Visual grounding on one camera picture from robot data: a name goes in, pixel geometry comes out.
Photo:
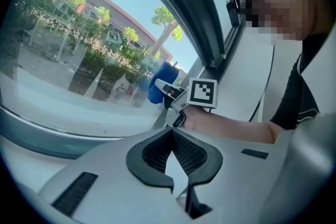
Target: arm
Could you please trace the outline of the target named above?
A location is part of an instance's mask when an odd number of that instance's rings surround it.
[[[273,144],[284,130],[294,129],[301,103],[302,78],[294,64],[281,104],[267,123],[236,121],[204,109],[188,106],[183,111],[186,120],[183,126],[189,130],[238,140]]]
[[[183,111],[186,115],[185,128],[209,135],[272,144],[277,135],[284,131],[283,128],[271,122],[236,121],[208,113],[195,106],[188,106]]]

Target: black shirt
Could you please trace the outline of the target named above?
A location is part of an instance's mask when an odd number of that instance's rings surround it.
[[[312,93],[301,73],[322,47],[327,35],[308,36],[302,41],[302,54],[290,73],[285,94],[271,122],[285,130],[292,130],[302,121],[319,113]]]

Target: blue object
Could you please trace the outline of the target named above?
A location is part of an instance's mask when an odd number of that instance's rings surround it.
[[[176,67],[171,66],[168,62],[163,62],[149,84],[147,98],[154,104],[162,103],[164,93],[155,86],[155,80],[161,79],[172,84],[177,75],[179,75],[179,70]]]

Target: curved window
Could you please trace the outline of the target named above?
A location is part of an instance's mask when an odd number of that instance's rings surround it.
[[[163,127],[163,103],[147,98],[153,75],[168,62],[184,88],[222,77],[230,29],[225,0],[13,0],[0,32],[0,132],[77,158]]]
[[[164,108],[146,98],[153,74],[177,62],[179,83],[197,58],[160,0],[14,0],[7,16],[3,106],[62,132],[147,131]]]

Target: person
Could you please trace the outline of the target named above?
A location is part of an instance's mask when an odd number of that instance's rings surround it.
[[[284,130],[292,130],[319,112],[301,73],[322,47],[335,15],[328,0],[242,0],[242,14],[252,27],[269,27],[283,39],[302,40],[302,53],[290,73],[285,94],[273,118],[266,123],[232,120],[188,106],[183,126],[228,138],[274,143]]]

